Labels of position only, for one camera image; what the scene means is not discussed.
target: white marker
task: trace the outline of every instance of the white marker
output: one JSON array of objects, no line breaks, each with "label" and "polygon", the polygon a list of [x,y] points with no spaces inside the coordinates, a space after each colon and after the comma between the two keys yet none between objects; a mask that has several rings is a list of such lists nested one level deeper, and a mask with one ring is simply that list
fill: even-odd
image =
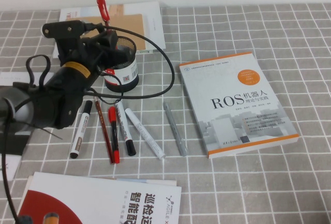
[{"label": "white marker", "polygon": [[92,101],[86,101],[84,106],[84,111],[82,113],[81,120],[79,122],[78,129],[73,140],[73,144],[70,152],[70,158],[78,157],[79,150],[82,145],[84,133],[86,130],[89,114],[91,112],[91,108],[92,108]]},{"label": "white marker", "polygon": [[155,140],[152,138],[152,136],[149,134],[149,132],[146,130],[146,128],[141,124],[141,122],[138,120],[138,118],[135,116],[135,114],[131,111],[131,109],[125,110],[126,115],[129,117],[129,119],[132,121],[136,129],[138,129],[141,136],[144,138],[144,140],[147,142],[147,144],[151,147],[153,152],[156,154],[156,156],[159,159],[164,159],[166,155],[162,151],[162,149],[159,147],[159,145],[155,142]]},{"label": "white marker", "polygon": [[134,156],[136,154],[136,149],[134,148],[132,136],[129,131],[128,121],[126,119],[122,101],[119,101],[118,103],[116,103],[115,106],[116,106],[117,114],[119,117],[119,122],[120,122],[120,125],[122,128],[122,131],[123,131],[126,148],[128,150],[128,155]]}]

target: black cable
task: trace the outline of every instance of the black cable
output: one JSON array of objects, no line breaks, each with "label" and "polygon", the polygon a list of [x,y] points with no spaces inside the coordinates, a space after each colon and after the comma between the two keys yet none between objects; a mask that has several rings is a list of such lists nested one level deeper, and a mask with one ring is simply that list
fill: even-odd
[{"label": "black cable", "polygon": [[7,168],[6,168],[6,149],[7,149],[7,138],[8,138],[8,132],[9,132],[9,127],[10,127],[10,123],[12,121],[13,118],[13,113],[12,113],[12,108],[10,103],[8,102],[7,99],[5,99],[7,105],[8,105],[8,109],[10,110],[10,113],[8,114],[7,118],[6,118],[6,122],[5,122],[5,129],[4,129],[4,133],[3,133],[3,147],[2,147],[2,153],[1,153],[1,165],[2,165],[2,177],[3,177],[3,181],[4,181],[4,187],[5,187],[5,193],[6,193],[6,197],[8,200],[8,205],[11,211],[11,214],[14,217],[14,220],[16,222],[16,224],[20,224],[19,218],[17,216],[17,213],[15,211],[15,206],[14,203],[12,202],[12,198],[10,195],[10,189],[9,189],[9,185],[8,185],[8,179],[7,179]]},{"label": "black cable", "polygon": [[30,62],[31,62],[31,60],[33,60],[34,58],[36,58],[36,57],[40,57],[40,56],[42,56],[42,57],[44,57],[44,58],[46,59],[46,68],[45,68],[45,70],[42,72],[42,74],[41,74],[41,76],[40,76],[40,78],[39,78],[39,88],[40,88],[40,89],[43,89],[43,83],[44,83],[45,77],[46,77],[47,73],[48,73],[48,72],[50,71],[50,69],[51,69],[51,60],[50,60],[50,58],[49,58],[48,56],[46,56],[46,55],[42,55],[42,54],[31,56],[31,57],[29,57],[29,58],[26,60],[25,67],[26,67],[26,70],[27,70],[27,72],[28,72],[28,74],[29,74],[29,77],[30,77],[30,83],[29,83],[29,85],[30,85],[30,87],[32,87],[32,86],[34,85],[34,83],[35,83],[35,76],[34,76],[34,74],[33,74],[33,71],[31,70]]},{"label": "black cable", "polygon": [[115,100],[114,102],[107,102],[107,101],[105,101],[101,96],[99,96],[99,93],[98,93],[94,88],[89,88],[89,89],[87,89],[87,91],[92,91],[92,92],[94,92],[95,94],[98,95],[97,97],[100,99],[100,101],[102,101],[102,102],[104,102],[105,104],[108,104],[108,105],[113,105],[113,104],[116,104],[116,103],[118,103],[119,101],[121,101],[121,100],[123,99],[124,89],[121,87],[121,86],[122,86],[122,82],[120,81],[120,79],[119,79],[117,76],[115,76],[115,75],[113,75],[113,74],[110,74],[110,73],[107,73],[107,72],[101,72],[100,75],[101,75],[102,77],[104,77],[104,76],[110,76],[110,77],[115,78],[115,79],[118,81],[118,83],[119,83],[119,88],[121,89],[121,97],[120,97],[119,99]]},{"label": "black cable", "polygon": [[135,35],[143,40],[146,40],[147,42],[151,43],[162,55],[163,57],[165,58],[165,60],[167,61],[168,65],[169,65],[169,68],[171,70],[171,82],[169,84],[169,86],[159,92],[159,93],[155,93],[155,94],[151,94],[151,95],[145,95],[145,96],[118,96],[118,95],[110,95],[110,94],[101,94],[101,93],[89,93],[89,92],[85,92],[85,93],[81,93],[81,92],[72,92],[72,93],[57,93],[57,92],[53,92],[53,93],[47,93],[46,94],[41,94],[40,96],[39,95],[36,95],[36,96],[33,96],[31,98],[28,98],[26,100],[24,100],[23,102],[21,102],[20,104],[18,104],[16,107],[15,107],[15,111],[17,112],[22,106],[24,106],[25,104],[29,103],[30,101],[34,100],[34,99],[38,99],[40,97],[43,97],[43,96],[46,96],[46,95],[60,95],[60,94],[83,94],[84,96],[97,96],[100,98],[101,100],[101,97],[104,97],[104,98],[115,98],[115,99],[147,99],[147,98],[153,98],[153,97],[157,97],[157,96],[161,96],[163,94],[165,94],[166,92],[168,92],[171,87],[173,86],[174,82],[175,82],[175,71],[174,71],[174,68],[170,62],[170,59],[168,58],[168,56],[165,54],[165,52],[162,51],[161,48],[159,48],[159,46],[157,44],[155,44],[153,41],[151,41],[150,39],[140,35],[140,34],[137,34],[135,32],[131,32],[129,30],[125,30],[125,29],[122,29],[122,28],[118,28],[118,27],[114,27],[114,26],[103,26],[104,28],[106,29],[113,29],[113,30],[117,30],[117,31],[121,31],[121,32],[124,32],[124,33],[128,33],[128,34],[131,34],[131,35]]}]

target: marker cap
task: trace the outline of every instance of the marker cap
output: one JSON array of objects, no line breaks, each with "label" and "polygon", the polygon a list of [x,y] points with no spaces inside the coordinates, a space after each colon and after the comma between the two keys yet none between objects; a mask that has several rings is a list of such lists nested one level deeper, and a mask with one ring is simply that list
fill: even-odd
[{"label": "marker cap", "polygon": [[108,119],[110,122],[115,122],[116,121],[116,109],[115,107],[110,107],[108,109]]},{"label": "marker cap", "polygon": [[90,114],[91,113],[91,108],[92,108],[92,101],[86,101],[83,113]]},{"label": "marker cap", "polygon": [[115,160],[115,163],[119,163],[119,151],[118,150],[114,151],[114,160]]},{"label": "marker cap", "polygon": [[78,154],[77,153],[70,153],[70,158],[77,158]]},{"label": "marker cap", "polygon": [[126,149],[128,150],[128,155],[134,156],[136,154],[136,149],[134,148],[133,141],[127,140],[125,144],[126,144]]}]

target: orange stripe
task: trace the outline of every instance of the orange stripe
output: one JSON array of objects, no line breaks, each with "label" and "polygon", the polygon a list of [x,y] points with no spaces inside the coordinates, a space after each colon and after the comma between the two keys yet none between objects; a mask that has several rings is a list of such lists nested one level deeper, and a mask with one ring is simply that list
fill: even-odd
[{"label": "orange stripe", "polygon": [[211,154],[215,154],[215,153],[221,153],[221,152],[231,151],[231,150],[235,150],[235,149],[239,149],[239,148],[244,148],[244,147],[249,147],[249,146],[254,146],[254,145],[261,145],[261,144],[271,143],[271,142],[280,141],[280,140],[287,140],[287,139],[292,139],[292,138],[297,138],[297,137],[300,137],[300,135],[298,135],[298,134],[288,135],[288,136],[283,136],[283,137],[280,137],[280,138],[260,140],[260,141],[257,141],[257,142],[244,143],[244,144],[241,144],[241,145],[236,145],[236,146],[231,146],[231,147],[226,147],[226,148],[220,148],[220,149],[209,151],[208,156],[211,155]]},{"label": "orange stripe", "polygon": [[196,64],[196,63],[201,63],[201,62],[206,62],[206,61],[211,61],[211,60],[216,60],[216,59],[221,59],[221,58],[226,58],[226,57],[241,56],[241,55],[250,54],[250,53],[252,53],[252,52],[243,52],[243,53],[237,53],[237,54],[232,54],[232,55],[227,55],[227,56],[222,56],[222,57],[207,58],[207,59],[197,60],[197,61],[193,61],[193,62],[183,63],[183,64],[180,64],[179,66],[191,65],[191,64]]}]

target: robotic arm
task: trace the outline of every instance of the robotic arm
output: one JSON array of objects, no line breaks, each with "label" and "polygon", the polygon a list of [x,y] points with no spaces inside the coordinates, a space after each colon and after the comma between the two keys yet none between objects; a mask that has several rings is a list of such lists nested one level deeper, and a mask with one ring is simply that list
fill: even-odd
[{"label": "robotic arm", "polygon": [[[85,32],[97,29],[99,35],[80,38]],[[0,125],[11,112],[17,121],[11,124],[10,132],[24,131],[29,125],[62,129],[75,120],[77,111],[87,91],[100,73],[107,68],[131,64],[136,45],[116,31],[106,31],[101,24],[81,21],[48,23],[42,27],[47,38],[54,38],[59,51],[61,68],[43,84],[50,70],[50,60],[39,87],[34,85],[33,73],[27,61],[30,83],[14,83],[13,87],[0,89]]]}]

